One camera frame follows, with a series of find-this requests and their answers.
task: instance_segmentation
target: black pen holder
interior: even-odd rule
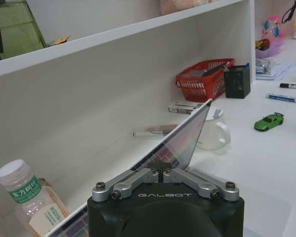
[[[244,99],[250,93],[250,66],[233,66],[224,73],[226,98]]]

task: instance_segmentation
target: green glass container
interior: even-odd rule
[[[0,4],[0,57],[2,59],[46,47],[26,1]]]

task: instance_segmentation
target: red plastic basket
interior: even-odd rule
[[[233,66],[233,58],[203,61],[185,69],[176,76],[176,85],[183,92],[186,100],[194,102],[205,102],[208,99],[216,100],[225,92],[223,81],[223,69],[208,77],[200,77],[204,70],[209,70],[226,63],[226,67]]]

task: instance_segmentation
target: laptop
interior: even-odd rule
[[[192,159],[211,103],[212,100],[208,100],[201,107],[194,110],[187,119],[164,137],[130,169],[139,171],[153,161],[169,162],[174,168],[186,169]],[[87,205],[85,203],[52,230],[47,237],[87,237],[87,214]]]

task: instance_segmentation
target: green bottle label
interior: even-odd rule
[[[26,185],[8,193],[11,195],[16,203],[23,204],[36,197],[36,195],[39,194],[40,191],[41,184],[35,177],[35,175],[33,175],[33,178]]]

